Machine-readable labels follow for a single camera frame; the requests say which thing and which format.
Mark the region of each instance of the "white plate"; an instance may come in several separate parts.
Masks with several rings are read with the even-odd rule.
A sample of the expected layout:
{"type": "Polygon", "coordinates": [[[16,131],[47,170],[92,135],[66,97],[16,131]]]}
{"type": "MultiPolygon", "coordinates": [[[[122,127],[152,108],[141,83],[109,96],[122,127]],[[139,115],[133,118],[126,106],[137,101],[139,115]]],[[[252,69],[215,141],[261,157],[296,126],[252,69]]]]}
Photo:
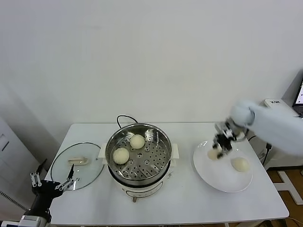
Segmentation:
{"type": "Polygon", "coordinates": [[[218,160],[211,160],[207,153],[212,149],[212,141],[204,141],[194,151],[194,165],[201,178],[210,186],[222,192],[241,192],[245,190],[252,181],[252,169],[242,173],[232,167],[231,160],[243,157],[245,154],[233,144],[228,155],[218,160]]]}

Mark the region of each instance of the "black cable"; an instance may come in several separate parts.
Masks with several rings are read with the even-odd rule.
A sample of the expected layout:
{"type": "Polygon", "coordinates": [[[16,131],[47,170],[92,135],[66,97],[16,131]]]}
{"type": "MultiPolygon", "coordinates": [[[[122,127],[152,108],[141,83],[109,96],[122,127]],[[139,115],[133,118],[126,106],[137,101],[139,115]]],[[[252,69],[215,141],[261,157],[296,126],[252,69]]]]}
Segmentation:
{"type": "Polygon", "coordinates": [[[249,139],[248,139],[248,142],[252,139],[252,138],[255,138],[256,136],[252,136],[252,137],[250,137],[249,139]]]}
{"type": "Polygon", "coordinates": [[[266,161],[266,158],[267,158],[267,155],[268,155],[269,151],[272,149],[272,147],[273,147],[273,146],[272,146],[270,143],[266,143],[266,155],[265,155],[265,158],[264,158],[264,160],[263,160],[262,165],[264,165],[264,163],[265,163],[265,161],[266,161]]]}
{"type": "Polygon", "coordinates": [[[137,122],[137,120],[136,119],[134,119],[133,117],[131,117],[131,116],[127,116],[127,115],[119,115],[119,116],[117,116],[117,123],[118,123],[118,125],[119,125],[119,127],[120,128],[122,128],[121,127],[121,125],[120,125],[120,122],[119,122],[119,117],[128,117],[128,118],[130,118],[130,119],[133,119],[136,123],[138,123],[137,122]]]}
{"type": "Polygon", "coordinates": [[[247,134],[249,133],[249,129],[246,129],[246,132],[244,133],[245,137],[247,137],[247,134]]]}

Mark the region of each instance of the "power cord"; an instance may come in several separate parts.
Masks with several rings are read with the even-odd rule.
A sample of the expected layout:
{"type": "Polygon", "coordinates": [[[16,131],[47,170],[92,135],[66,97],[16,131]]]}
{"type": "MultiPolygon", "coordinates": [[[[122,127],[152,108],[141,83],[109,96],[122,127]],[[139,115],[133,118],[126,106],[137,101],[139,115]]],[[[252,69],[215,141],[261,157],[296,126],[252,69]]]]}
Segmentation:
{"type": "Polygon", "coordinates": [[[134,119],[134,118],[131,117],[131,116],[128,116],[128,115],[119,115],[119,116],[117,116],[117,123],[118,123],[118,125],[119,125],[120,128],[122,128],[122,127],[121,127],[120,122],[119,122],[119,117],[128,117],[128,118],[134,120],[136,123],[138,123],[137,120],[134,119]]]}
{"type": "Polygon", "coordinates": [[[251,139],[255,138],[255,137],[256,137],[256,135],[255,135],[255,136],[250,137],[250,138],[248,139],[248,142],[249,142],[251,139]]]}
{"type": "Polygon", "coordinates": [[[301,222],[301,221],[299,221],[299,220],[297,220],[295,218],[291,218],[291,217],[287,217],[287,218],[293,220],[297,224],[297,226],[299,226],[298,223],[300,223],[301,225],[303,225],[303,222],[301,222]]]}
{"type": "Polygon", "coordinates": [[[267,158],[267,155],[269,153],[269,151],[273,148],[273,146],[270,144],[270,143],[266,143],[266,155],[265,155],[265,158],[263,160],[263,163],[262,165],[264,165],[265,161],[266,161],[266,158],[267,158]]]}
{"type": "MultiPolygon", "coordinates": [[[[250,138],[248,139],[248,142],[249,142],[251,139],[255,138],[255,137],[256,137],[256,135],[250,137],[250,138]]],[[[273,146],[272,146],[270,143],[266,143],[266,154],[265,154],[265,158],[264,158],[264,160],[263,160],[262,165],[265,164],[267,155],[268,155],[268,153],[270,152],[270,150],[271,150],[272,148],[273,148],[273,146]]]]}

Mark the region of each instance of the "pot handle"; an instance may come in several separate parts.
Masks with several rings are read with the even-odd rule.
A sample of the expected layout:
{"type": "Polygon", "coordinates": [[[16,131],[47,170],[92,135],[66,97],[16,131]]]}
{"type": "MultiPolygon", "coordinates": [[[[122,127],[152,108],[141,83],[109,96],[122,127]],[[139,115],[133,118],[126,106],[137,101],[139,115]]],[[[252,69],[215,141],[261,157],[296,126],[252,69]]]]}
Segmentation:
{"type": "Polygon", "coordinates": [[[171,145],[171,157],[170,157],[170,166],[175,167],[177,165],[177,159],[179,159],[179,149],[177,143],[171,145]]]}
{"type": "Polygon", "coordinates": [[[98,158],[102,158],[103,159],[102,163],[104,165],[107,165],[105,150],[106,150],[106,143],[103,143],[102,146],[101,146],[98,158]]]}

